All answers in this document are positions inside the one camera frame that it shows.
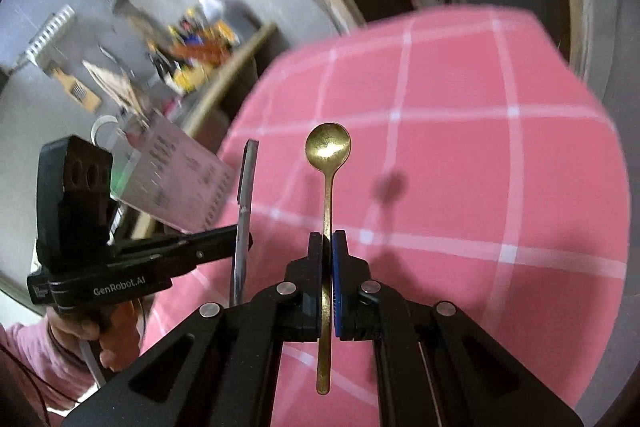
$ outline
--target clutter on floor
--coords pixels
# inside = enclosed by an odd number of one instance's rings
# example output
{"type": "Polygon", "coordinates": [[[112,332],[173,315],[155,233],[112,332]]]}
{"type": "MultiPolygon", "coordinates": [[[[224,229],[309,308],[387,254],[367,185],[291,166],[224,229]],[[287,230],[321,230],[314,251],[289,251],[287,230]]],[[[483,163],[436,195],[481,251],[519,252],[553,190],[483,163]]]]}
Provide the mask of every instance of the clutter on floor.
{"type": "Polygon", "coordinates": [[[14,70],[34,64],[95,114],[92,140],[113,154],[110,188],[121,203],[176,229],[194,223],[206,229],[226,198],[220,187],[232,175],[214,154],[229,126],[218,106],[236,79],[255,84],[254,55],[276,26],[260,27],[233,0],[193,0],[169,26],[128,0],[104,1],[114,21],[128,22],[145,45],[150,77],[129,67],[113,39],[92,33],[85,40],[90,16],[71,6],[44,21],[14,70]],[[75,39],[68,38],[75,31],[75,39]],[[196,182],[206,187],[176,188],[196,182]],[[182,201],[181,194],[200,199],[182,201]]]}

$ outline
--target pink sleeve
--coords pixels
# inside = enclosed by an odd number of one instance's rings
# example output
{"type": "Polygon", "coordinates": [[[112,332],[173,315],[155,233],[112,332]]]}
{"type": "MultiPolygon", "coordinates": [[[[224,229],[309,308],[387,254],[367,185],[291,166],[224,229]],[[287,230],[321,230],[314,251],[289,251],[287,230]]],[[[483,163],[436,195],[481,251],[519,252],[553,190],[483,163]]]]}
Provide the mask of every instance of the pink sleeve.
{"type": "MultiPolygon", "coordinates": [[[[89,370],[81,360],[67,353],[50,336],[49,321],[43,318],[33,326],[15,324],[5,330],[0,326],[0,345],[20,360],[27,368],[67,396],[78,399],[94,383],[89,370]]],[[[21,391],[34,409],[40,410],[40,402],[33,384],[25,372],[4,352],[0,350],[2,365],[7,367],[21,391]]],[[[60,396],[37,378],[31,376],[37,384],[48,407],[66,410],[73,403],[60,396]]]]}

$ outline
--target gray floor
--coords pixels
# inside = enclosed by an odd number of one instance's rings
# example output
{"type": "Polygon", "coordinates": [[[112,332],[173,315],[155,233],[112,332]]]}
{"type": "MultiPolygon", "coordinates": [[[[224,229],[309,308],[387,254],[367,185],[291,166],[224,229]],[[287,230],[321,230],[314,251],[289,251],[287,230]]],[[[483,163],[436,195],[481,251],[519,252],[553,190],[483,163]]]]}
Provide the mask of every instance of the gray floor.
{"type": "MultiPolygon", "coordinates": [[[[261,20],[273,20],[279,35],[268,54],[336,34],[316,0],[239,0],[261,20]]],[[[163,23],[175,23],[195,0],[132,0],[163,23]]],[[[83,58],[104,67],[113,65],[97,49],[100,42],[134,70],[140,81],[153,68],[145,47],[123,19],[114,18],[103,0],[2,0],[0,2],[0,64],[10,66],[46,17],[70,4],[78,22],[59,46],[56,61],[93,89],[104,103],[98,114],[116,107],[95,86],[81,65],[83,58]]],[[[88,138],[95,116],[73,102],[58,85],[34,66],[16,73],[0,95],[0,275],[24,286],[30,270],[35,237],[35,181],[40,147],[49,141],[77,134],[88,138]]]]}

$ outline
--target person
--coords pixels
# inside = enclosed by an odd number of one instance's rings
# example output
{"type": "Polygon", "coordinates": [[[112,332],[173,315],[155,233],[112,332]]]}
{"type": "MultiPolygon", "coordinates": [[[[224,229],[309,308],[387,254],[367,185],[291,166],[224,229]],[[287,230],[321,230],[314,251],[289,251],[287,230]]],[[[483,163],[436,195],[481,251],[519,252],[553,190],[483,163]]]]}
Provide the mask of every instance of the person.
{"type": "Polygon", "coordinates": [[[131,302],[118,305],[111,326],[47,314],[31,326],[0,326],[0,427],[58,427],[62,416],[94,384],[79,341],[99,341],[100,363],[121,371],[139,355],[138,316],[131,302]]]}

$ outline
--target table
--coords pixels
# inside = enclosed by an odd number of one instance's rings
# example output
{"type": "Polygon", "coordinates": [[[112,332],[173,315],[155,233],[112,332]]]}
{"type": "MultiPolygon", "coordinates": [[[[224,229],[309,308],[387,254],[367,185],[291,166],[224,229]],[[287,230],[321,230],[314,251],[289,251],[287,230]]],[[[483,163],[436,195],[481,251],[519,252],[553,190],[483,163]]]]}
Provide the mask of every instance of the table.
{"type": "MultiPolygon", "coordinates": [[[[540,24],[519,10],[430,10],[287,54],[245,103],[221,158],[260,140],[246,292],[279,282],[321,230],[309,131],[337,121],[351,157],[334,189],[350,253],[405,298],[455,302],[569,405],[607,344],[625,278],[629,196],[606,112],[540,24]]],[[[220,225],[237,219],[230,202],[220,225]]],[[[157,295],[147,349],[205,301],[228,303],[230,263],[157,295]]],[[[285,345],[272,425],[376,425],[372,349],[285,345]]]]}

